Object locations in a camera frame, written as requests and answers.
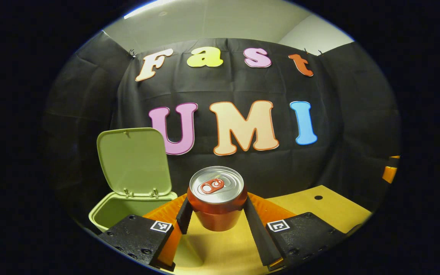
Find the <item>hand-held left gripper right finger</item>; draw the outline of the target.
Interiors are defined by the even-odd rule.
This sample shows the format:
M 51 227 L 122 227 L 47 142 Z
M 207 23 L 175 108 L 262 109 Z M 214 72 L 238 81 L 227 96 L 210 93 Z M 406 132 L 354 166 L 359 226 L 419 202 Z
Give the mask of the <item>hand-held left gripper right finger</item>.
M 312 212 L 296 215 L 252 193 L 243 211 L 262 265 L 270 271 L 301 265 L 347 237 Z

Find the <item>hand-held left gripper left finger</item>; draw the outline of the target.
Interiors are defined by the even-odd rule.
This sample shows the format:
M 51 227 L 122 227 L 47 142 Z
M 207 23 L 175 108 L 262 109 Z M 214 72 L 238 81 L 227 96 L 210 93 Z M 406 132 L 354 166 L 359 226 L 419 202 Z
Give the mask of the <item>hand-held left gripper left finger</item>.
M 174 271 L 176 251 L 192 216 L 187 195 L 182 195 L 144 216 L 127 214 L 99 239 L 143 265 Z

